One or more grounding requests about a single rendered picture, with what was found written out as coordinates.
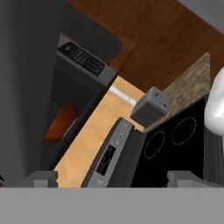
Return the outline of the reddish brown microwave tray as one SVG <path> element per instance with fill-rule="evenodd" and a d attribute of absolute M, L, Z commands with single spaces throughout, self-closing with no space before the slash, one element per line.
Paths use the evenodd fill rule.
<path fill-rule="evenodd" d="M 52 121 L 50 127 L 45 133 L 45 140 L 50 143 L 59 142 L 78 117 L 78 106 L 74 101 L 70 101 Z"/>

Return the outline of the dark grey microwave door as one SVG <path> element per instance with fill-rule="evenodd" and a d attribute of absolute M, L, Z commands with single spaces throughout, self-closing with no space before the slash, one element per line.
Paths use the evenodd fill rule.
<path fill-rule="evenodd" d="M 66 0 L 0 0 L 0 176 L 39 169 Z"/>

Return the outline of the dark grey microwave oven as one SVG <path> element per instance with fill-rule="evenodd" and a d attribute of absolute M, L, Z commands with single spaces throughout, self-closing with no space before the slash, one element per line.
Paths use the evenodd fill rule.
<path fill-rule="evenodd" d="M 69 102 L 75 102 L 78 106 L 79 117 L 67 133 L 76 136 L 115 76 L 116 71 L 111 66 L 66 35 L 60 34 L 46 131 L 64 106 Z"/>

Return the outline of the black hob with silver panel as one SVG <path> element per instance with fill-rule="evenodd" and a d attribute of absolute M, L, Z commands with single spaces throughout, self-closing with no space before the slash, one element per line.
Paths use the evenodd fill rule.
<path fill-rule="evenodd" d="M 118 118 L 81 185 L 164 187 L 169 171 L 190 171 L 202 178 L 206 102 L 202 97 L 148 133 Z"/>

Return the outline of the grey toaster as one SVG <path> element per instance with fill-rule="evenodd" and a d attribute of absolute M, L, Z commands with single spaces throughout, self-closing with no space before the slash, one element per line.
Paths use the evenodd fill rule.
<path fill-rule="evenodd" d="M 151 87 L 135 104 L 130 118 L 147 128 L 168 113 L 171 100 L 164 91 Z"/>

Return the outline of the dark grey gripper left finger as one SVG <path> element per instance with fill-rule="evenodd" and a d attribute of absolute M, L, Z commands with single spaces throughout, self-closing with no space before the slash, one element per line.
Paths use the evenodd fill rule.
<path fill-rule="evenodd" d="M 56 171 L 35 171 L 25 179 L 26 187 L 58 187 L 58 173 Z"/>

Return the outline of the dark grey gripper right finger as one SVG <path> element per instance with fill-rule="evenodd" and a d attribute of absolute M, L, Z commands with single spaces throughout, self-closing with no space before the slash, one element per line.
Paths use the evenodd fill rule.
<path fill-rule="evenodd" d="M 221 185 L 198 178 L 190 171 L 168 171 L 168 187 L 221 188 Z"/>

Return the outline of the white rounded object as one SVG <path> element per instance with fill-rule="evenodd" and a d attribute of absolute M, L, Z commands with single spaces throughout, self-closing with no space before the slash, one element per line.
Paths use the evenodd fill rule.
<path fill-rule="evenodd" d="M 205 125 L 218 136 L 224 136 L 224 67 L 217 73 L 207 99 Z"/>

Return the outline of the brown wooden cupboards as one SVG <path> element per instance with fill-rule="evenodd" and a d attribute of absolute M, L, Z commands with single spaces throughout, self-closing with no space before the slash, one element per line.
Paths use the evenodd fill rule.
<path fill-rule="evenodd" d="M 224 35 L 178 0 L 66 0 L 133 47 L 121 75 L 143 91 L 166 88 L 204 53 L 224 67 Z"/>

